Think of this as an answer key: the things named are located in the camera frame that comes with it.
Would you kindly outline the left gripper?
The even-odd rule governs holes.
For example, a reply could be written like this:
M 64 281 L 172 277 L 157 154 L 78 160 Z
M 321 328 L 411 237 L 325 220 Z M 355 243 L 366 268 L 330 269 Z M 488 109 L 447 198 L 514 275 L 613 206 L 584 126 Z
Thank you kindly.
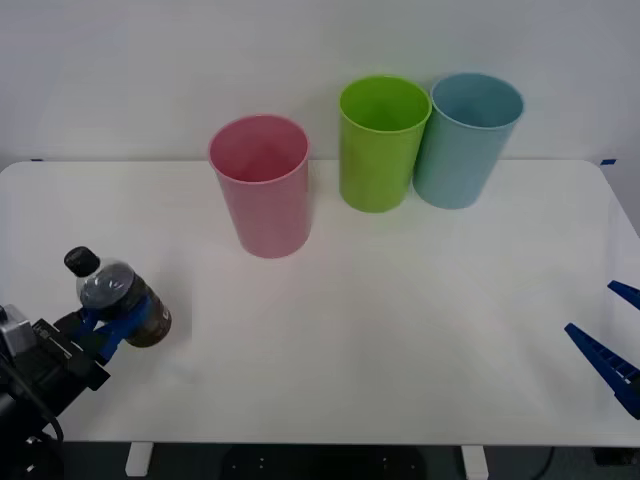
M 111 318 L 81 308 L 52 324 L 38 320 L 32 325 L 36 344 L 19 355 L 19 373 L 53 414 L 61 414 L 85 390 L 97 391 L 110 378 L 104 365 L 144 323 L 150 306 L 145 295 L 133 309 Z

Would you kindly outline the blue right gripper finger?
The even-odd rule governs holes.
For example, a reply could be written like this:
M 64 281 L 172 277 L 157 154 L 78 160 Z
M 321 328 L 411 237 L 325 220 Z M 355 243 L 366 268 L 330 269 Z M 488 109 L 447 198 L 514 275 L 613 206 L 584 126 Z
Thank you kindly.
M 599 343 L 573 323 L 564 328 L 570 339 L 601 376 L 614 397 L 639 419 L 639 369 Z
M 607 288 L 625 301 L 634 306 L 637 310 L 640 309 L 640 290 L 630 285 L 621 283 L 619 281 L 611 281 Z

